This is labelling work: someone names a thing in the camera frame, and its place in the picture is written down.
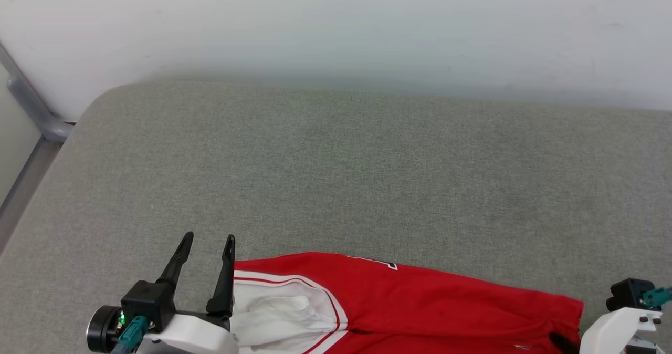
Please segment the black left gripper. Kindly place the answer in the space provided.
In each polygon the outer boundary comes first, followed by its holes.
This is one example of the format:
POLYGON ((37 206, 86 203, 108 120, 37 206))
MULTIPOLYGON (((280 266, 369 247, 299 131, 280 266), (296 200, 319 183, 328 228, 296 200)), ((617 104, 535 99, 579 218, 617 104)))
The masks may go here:
MULTIPOLYGON (((193 241, 194 232, 185 233, 156 283, 166 283, 171 287, 177 287, 182 266, 190 255, 193 241)), ((206 305, 208 315, 233 314, 235 248, 235 236, 229 234, 222 253, 222 267, 215 291, 206 305)), ((118 344, 118 337, 121 334, 120 331, 124 327, 123 323, 120 323, 121 316, 122 308, 119 306, 101 306, 93 314, 87 326, 87 347, 89 351, 112 352, 115 349, 118 344)))

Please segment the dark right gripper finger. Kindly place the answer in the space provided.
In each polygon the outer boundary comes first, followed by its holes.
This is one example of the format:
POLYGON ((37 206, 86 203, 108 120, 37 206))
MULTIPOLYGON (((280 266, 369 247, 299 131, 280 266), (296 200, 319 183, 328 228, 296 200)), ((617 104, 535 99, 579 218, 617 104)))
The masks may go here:
POLYGON ((579 354, 580 345, 571 341, 559 333, 550 333, 548 335, 550 342, 563 354, 579 354))

